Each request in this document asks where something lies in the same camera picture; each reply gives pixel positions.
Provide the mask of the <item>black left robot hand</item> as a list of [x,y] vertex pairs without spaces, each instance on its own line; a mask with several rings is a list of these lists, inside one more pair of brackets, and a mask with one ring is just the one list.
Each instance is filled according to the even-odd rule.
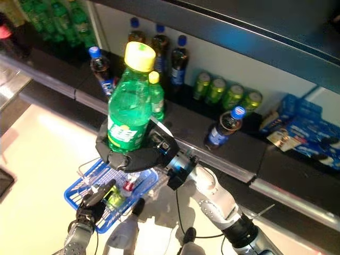
[[94,228],[105,211],[106,205],[103,202],[103,198],[115,184],[116,180],[112,179],[102,184],[96,193],[90,191],[86,194],[76,211],[75,222],[83,223]]

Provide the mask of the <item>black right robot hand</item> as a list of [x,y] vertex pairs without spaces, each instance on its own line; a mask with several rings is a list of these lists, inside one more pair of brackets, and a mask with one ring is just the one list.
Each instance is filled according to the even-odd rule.
[[152,117],[141,147],[129,152],[115,152],[108,144],[108,120],[104,120],[96,138],[96,150],[104,163],[112,169],[135,173],[153,167],[165,168],[180,148],[170,130]]

